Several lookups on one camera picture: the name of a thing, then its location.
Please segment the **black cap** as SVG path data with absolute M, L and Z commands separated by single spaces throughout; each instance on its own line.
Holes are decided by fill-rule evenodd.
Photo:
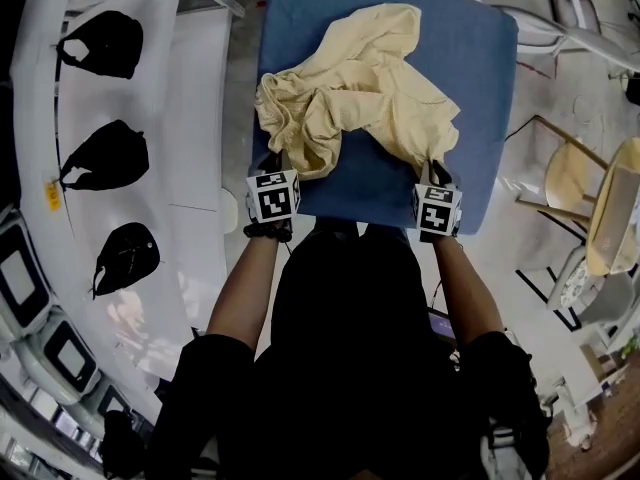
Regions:
M 159 264 L 158 245 L 144 224 L 130 222 L 114 229 L 96 260 L 93 298 L 130 287 L 153 273 Z

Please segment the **grey-rimmed storage box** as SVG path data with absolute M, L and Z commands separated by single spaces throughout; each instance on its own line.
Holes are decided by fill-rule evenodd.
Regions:
M 97 439 L 104 438 L 108 412 L 129 413 L 130 410 L 128 400 L 107 377 L 101 378 L 94 389 L 76 404 L 67 407 L 67 412 L 79 427 Z
M 18 213 L 9 213 L 0 225 L 0 342 L 36 333 L 51 308 L 52 294 L 28 229 Z
M 96 359 L 60 311 L 45 325 L 13 345 L 26 376 L 63 406 L 78 403 L 101 379 Z

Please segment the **white round stool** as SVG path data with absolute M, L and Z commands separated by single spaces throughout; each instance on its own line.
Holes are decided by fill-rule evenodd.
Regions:
M 221 189 L 218 213 L 222 231 L 225 235 L 234 232 L 238 226 L 239 209 L 235 196 L 227 189 Z

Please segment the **white low shelf unit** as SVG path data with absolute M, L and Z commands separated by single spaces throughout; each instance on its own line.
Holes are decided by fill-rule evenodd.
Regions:
M 632 354 L 631 348 L 619 343 L 601 323 L 591 324 L 587 330 L 589 333 L 580 349 L 595 376 L 596 384 L 583 397 L 583 404 L 589 404 L 601 396 L 612 397 L 617 392 L 617 386 L 625 379 L 629 356 Z

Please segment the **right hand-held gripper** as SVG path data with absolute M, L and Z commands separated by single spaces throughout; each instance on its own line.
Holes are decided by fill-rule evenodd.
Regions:
M 422 167 L 420 183 L 413 189 L 413 214 L 421 242 L 432 242 L 441 236 L 455 237 L 462 216 L 462 192 L 455 177 L 439 161 L 434 162 L 434 174 L 438 185 L 433 184 L 433 168 L 430 160 Z

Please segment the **black fabric bag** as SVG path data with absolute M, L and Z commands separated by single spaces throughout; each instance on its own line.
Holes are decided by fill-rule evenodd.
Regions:
M 145 446 L 129 415 L 110 410 L 104 418 L 105 435 L 99 447 L 106 480 L 132 480 L 144 470 Z

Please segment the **person's right forearm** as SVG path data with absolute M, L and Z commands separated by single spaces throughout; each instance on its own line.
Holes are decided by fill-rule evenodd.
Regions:
M 457 344 L 464 348 L 484 334 L 503 332 L 496 302 L 462 246 L 450 236 L 436 238 L 432 245 Z

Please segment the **person's left forearm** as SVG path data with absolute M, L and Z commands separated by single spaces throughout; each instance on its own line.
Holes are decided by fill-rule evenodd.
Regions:
M 251 238 L 213 307 L 207 334 L 236 339 L 256 351 L 267 316 L 279 243 Z

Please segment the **beige plastic basket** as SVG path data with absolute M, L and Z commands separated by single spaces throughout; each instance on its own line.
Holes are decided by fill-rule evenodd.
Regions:
M 609 192 L 593 247 L 609 272 L 630 270 L 640 256 L 640 173 L 618 166 L 613 171 Z

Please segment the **black caps on rack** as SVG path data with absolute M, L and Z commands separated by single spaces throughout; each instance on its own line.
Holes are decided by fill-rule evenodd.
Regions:
M 79 41 L 87 53 L 79 58 L 65 47 Z M 99 76 L 130 80 L 140 61 L 144 32 L 140 22 L 116 10 L 101 12 L 71 33 L 56 46 L 59 58 L 66 65 Z

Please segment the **light wooden stool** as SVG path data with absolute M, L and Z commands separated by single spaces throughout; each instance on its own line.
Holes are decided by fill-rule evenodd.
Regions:
M 563 143 L 552 154 L 545 171 L 546 203 L 540 204 L 521 198 L 518 198 L 516 203 L 553 217 L 575 221 L 589 229 L 591 217 L 575 212 L 582 203 L 591 204 L 593 209 L 597 203 L 597 198 L 588 193 L 589 163 L 604 171 L 608 169 L 609 164 L 577 138 L 544 117 L 534 115 L 531 120 L 558 136 Z

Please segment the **white lounge chair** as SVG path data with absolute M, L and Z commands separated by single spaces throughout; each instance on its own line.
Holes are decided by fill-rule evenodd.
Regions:
M 519 53 L 556 56 L 562 51 L 566 42 L 572 42 L 581 49 L 597 54 L 619 67 L 640 72 L 640 58 L 634 58 L 618 44 L 601 34 L 581 27 L 567 27 L 517 7 L 494 5 L 494 8 L 512 17 L 518 26 L 519 33 L 548 38 L 545 44 L 518 41 Z

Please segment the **person's right striped shoe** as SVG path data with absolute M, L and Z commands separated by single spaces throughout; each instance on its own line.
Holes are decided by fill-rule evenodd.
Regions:
M 512 429 L 493 426 L 480 444 L 481 462 L 488 480 L 532 480 L 515 448 Z

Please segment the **small black monitor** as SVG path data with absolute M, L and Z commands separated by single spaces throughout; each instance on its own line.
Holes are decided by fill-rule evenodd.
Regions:
M 431 308 L 428 309 L 428 315 L 431 328 L 438 337 L 455 344 L 456 338 L 448 315 Z

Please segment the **pale yellow garment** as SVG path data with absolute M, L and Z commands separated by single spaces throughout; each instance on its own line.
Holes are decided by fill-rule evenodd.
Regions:
M 361 8 L 333 21 L 301 64 L 261 77 L 254 107 L 271 152 L 304 180 L 337 166 L 346 132 L 362 129 L 416 172 L 457 144 L 460 109 L 406 58 L 422 12 L 400 3 Z

